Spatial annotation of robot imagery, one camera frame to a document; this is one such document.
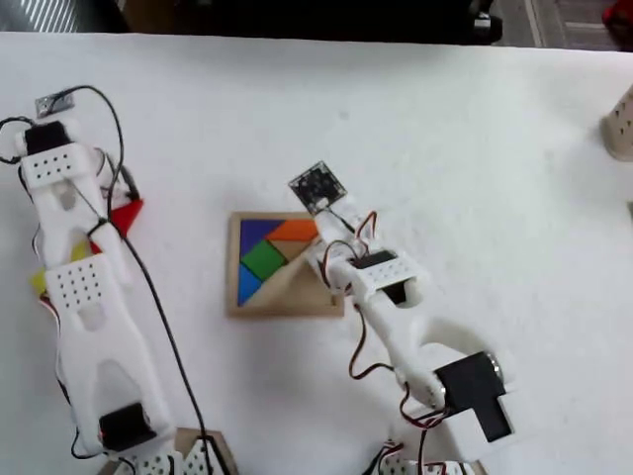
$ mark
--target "yellow tangram piece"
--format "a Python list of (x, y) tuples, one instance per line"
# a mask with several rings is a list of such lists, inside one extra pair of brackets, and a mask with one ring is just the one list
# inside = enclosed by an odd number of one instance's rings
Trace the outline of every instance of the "yellow tangram piece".
[[(76, 244), (75, 247), (70, 252), (70, 261), (74, 262), (75, 260), (85, 259), (91, 255), (90, 251), (90, 243), (85, 240)], [(46, 279), (44, 277), (45, 270), (44, 268), (40, 269), (34, 276), (29, 279), (31, 282), (31, 286), (33, 290), (36, 292), (36, 295), (39, 297), (46, 291)]]

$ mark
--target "white table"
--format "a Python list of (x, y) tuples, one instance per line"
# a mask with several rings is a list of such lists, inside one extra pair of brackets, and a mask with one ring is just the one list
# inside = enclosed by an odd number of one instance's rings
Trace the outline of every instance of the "white table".
[[(114, 101), (146, 198), (131, 234), (162, 296), (209, 428), (241, 473), (354, 474), (402, 395), (346, 366), (342, 320), (226, 316), (226, 219), (300, 210), (286, 186), (324, 159), (383, 236), (433, 274), (441, 311), (503, 338), (540, 414), (491, 473), (628, 473), (633, 432), (633, 165), (596, 125), (633, 78), (621, 53), (142, 36), (0, 37), (2, 116), (91, 83)], [(112, 119), (77, 95), (86, 140)], [(0, 149), (10, 152), (9, 127)], [(95, 473), (53, 378), (31, 294), (35, 212), (0, 170), (0, 472)], [(131, 306), (180, 426), (195, 419), (145, 285)], [(384, 355), (371, 340), (364, 362)]]

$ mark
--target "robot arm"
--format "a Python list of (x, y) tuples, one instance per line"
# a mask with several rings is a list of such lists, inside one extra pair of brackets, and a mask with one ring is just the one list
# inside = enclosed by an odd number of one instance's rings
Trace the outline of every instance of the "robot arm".
[[(44, 238), (48, 296), (60, 324), (59, 361), (86, 452), (156, 453), (175, 434), (145, 341), (126, 304), (121, 239), (106, 217), (92, 149), (62, 123), (18, 138), (25, 184)], [(102, 252), (74, 262), (87, 235)]]
[[(476, 461), (522, 436), (529, 420), (509, 352), (481, 331), (425, 314), (429, 275), (405, 252), (380, 243), (375, 213), (363, 221), (324, 163), (290, 186), (314, 215), (321, 237), (308, 253), (311, 266), (333, 292), (351, 295), (387, 349), (407, 394), (426, 412), (443, 412), (442, 424), (433, 431), (441, 440), (434, 458)], [(429, 366), (420, 358), (429, 343), (462, 357), (443, 367)], [(393, 438), (409, 448), (419, 444), (419, 434), (411, 441), (406, 430)]]

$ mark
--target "green tangram piece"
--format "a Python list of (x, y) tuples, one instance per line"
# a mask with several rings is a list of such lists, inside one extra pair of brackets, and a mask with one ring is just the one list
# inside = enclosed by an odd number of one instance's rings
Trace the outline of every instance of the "green tangram piece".
[(268, 279), (286, 263), (285, 257), (270, 242), (263, 240), (241, 262), (261, 281)]

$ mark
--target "blue tangram piece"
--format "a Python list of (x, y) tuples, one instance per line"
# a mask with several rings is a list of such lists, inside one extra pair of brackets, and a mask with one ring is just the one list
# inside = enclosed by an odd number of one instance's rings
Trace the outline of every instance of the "blue tangram piece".
[(239, 229), (239, 257), (243, 257), (284, 220), (242, 220)]
[(237, 304), (241, 306), (261, 287), (261, 280), (253, 275), (244, 264), (239, 264), (239, 284), (237, 286)]

